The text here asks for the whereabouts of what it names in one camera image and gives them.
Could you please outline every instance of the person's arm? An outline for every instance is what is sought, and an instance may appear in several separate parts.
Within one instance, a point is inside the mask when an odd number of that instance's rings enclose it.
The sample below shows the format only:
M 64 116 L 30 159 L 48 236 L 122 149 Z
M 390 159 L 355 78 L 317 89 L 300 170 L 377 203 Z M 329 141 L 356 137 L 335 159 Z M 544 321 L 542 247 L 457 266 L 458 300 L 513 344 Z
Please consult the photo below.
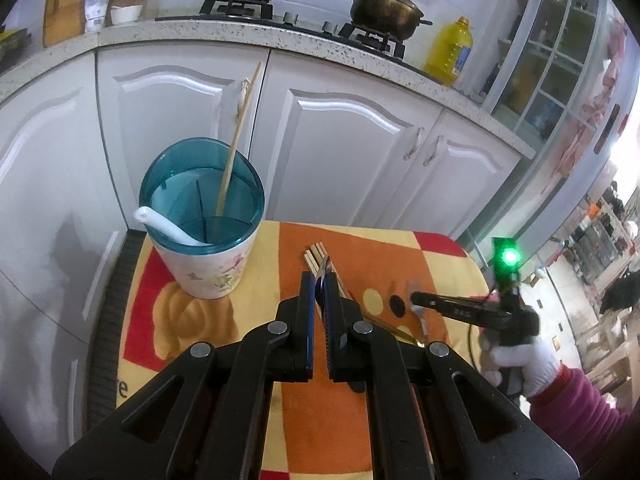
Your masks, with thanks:
M 481 373 L 494 386 L 502 382 L 498 369 L 522 367 L 531 420 L 585 473 L 628 415 L 610 408 L 584 373 L 563 365 L 540 338 L 529 345 L 497 347 L 482 334 L 481 347 Z

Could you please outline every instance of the stove knob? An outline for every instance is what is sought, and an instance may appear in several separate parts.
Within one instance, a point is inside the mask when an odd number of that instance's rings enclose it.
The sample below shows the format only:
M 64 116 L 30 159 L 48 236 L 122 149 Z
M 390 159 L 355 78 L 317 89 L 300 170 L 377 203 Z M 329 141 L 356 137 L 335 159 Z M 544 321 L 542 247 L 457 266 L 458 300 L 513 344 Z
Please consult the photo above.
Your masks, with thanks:
M 287 25 L 295 25 L 298 21 L 298 15 L 293 12 L 285 12 L 282 21 Z
M 327 34 L 335 34 L 336 30 L 338 30 L 338 26 L 335 23 L 324 22 L 324 25 L 322 26 L 322 31 Z

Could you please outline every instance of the screw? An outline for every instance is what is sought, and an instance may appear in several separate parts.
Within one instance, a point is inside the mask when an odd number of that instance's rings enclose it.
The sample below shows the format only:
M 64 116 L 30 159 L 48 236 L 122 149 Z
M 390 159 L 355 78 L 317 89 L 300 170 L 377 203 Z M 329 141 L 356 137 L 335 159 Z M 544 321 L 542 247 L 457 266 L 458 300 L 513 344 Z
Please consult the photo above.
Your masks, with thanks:
M 271 321 L 267 325 L 267 330 L 275 335 L 284 334 L 289 326 L 284 321 Z
M 449 347 L 440 341 L 429 345 L 429 352 L 437 357 L 446 357 L 449 355 Z
M 206 357 L 211 353 L 211 346 L 207 343 L 196 343 L 189 352 L 194 357 Z
M 370 334 L 373 332 L 373 325 L 369 321 L 356 321 L 353 324 L 353 329 L 358 334 Z

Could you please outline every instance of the glass cabinet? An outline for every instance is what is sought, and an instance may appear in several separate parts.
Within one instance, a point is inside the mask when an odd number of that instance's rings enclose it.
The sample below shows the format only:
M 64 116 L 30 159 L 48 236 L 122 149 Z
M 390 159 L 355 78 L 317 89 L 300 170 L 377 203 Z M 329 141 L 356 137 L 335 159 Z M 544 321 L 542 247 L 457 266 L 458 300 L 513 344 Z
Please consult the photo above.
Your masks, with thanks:
M 608 69 L 622 65 L 625 42 L 633 41 L 611 0 L 516 2 L 520 13 L 510 35 L 498 39 L 499 62 L 484 85 L 482 108 L 536 155 L 519 162 L 459 240 L 485 259 L 493 236 L 526 230 L 601 135 L 613 87 L 624 77 Z

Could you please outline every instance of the red cuff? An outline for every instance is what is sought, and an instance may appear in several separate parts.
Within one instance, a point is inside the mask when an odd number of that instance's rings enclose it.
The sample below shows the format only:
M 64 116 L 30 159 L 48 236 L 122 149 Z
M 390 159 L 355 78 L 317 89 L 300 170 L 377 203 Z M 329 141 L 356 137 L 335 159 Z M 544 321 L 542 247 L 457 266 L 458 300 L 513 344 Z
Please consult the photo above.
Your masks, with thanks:
M 532 406 L 540 407 L 546 406 L 552 402 L 559 394 L 564 390 L 571 381 L 573 373 L 571 368 L 568 368 L 564 363 L 560 363 L 560 369 L 558 375 L 550 386 L 541 394 L 537 394 L 535 397 L 531 397 L 529 402 Z

